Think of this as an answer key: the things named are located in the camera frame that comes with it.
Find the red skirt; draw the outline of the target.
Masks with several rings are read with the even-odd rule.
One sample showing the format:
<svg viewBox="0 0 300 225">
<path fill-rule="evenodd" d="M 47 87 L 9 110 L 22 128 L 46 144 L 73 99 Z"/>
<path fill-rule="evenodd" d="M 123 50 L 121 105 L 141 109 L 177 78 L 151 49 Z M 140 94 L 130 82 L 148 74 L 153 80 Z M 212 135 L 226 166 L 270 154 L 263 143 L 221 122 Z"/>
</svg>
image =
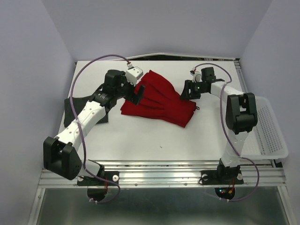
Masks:
<svg viewBox="0 0 300 225">
<path fill-rule="evenodd" d="M 164 120 L 185 128 L 199 109 L 195 102 L 181 100 L 173 85 L 152 70 L 142 77 L 135 92 L 142 85 L 145 87 L 142 100 L 138 105 L 126 100 L 120 109 L 122 115 Z"/>
</svg>

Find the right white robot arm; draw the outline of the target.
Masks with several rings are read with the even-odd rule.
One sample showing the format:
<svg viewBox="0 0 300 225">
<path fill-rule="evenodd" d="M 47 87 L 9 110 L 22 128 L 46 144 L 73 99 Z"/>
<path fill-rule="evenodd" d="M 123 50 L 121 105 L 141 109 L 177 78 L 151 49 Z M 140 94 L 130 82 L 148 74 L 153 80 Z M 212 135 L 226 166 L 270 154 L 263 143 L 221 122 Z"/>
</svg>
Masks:
<svg viewBox="0 0 300 225">
<path fill-rule="evenodd" d="M 202 170 L 199 184 L 243 184 L 240 170 L 241 152 L 249 133 L 258 123 L 256 99 L 253 93 L 244 93 L 229 86 L 232 80 L 217 78 L 213 67 L 190 71 L 192 80 L 186 80 L 180 98 L 199 99 L 209 93 L 219 98 L 222 130 L 227 144 L 216 170 Z"/>
</svg>

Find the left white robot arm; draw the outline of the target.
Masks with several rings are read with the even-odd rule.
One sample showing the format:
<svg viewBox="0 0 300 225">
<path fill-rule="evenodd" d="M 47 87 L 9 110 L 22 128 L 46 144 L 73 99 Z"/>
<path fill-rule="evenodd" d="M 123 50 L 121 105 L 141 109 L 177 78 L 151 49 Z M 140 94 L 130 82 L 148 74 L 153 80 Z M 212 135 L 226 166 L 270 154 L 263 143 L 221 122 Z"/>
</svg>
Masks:
<svg viewBox="0 0 300 225">
<path fill-rule="evenodd" d="M 104 166 L 81 159 L 77 153 L 79 147 L 86 148 L 85 137 L 92 128 L 116 106 L 123 98 L 138 105 L 145 90 L 141 86 L 138 92 L 135 87 L 143 76 L 139 67 L 131 67 L 127 71 L 108 70 L 104 83 L 91 95 L 74 120 L 55 137 L 47 137 L 43 143 L 44 168 L 68 180 L 76 177 L 88 177 L 95 185 L 105 181 Z"/>
</svg>

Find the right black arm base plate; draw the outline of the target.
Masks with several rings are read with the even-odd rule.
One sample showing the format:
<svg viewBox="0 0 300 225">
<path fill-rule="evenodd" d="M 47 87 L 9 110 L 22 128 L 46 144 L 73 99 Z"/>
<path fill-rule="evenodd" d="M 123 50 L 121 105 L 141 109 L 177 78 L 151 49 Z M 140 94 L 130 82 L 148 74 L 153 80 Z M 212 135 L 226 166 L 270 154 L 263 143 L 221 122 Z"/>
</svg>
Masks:
<svg viewBox="0 0 300 225">
<path fill-rule="evenodd" d="M 202 170 L 198 183 L 204 186 L 226 186 L 230 184 L 242 185 L 244 184 L 244 180 L 239 180 L 233 175 L 218 175 L 216 170 Z"/>
</svg>

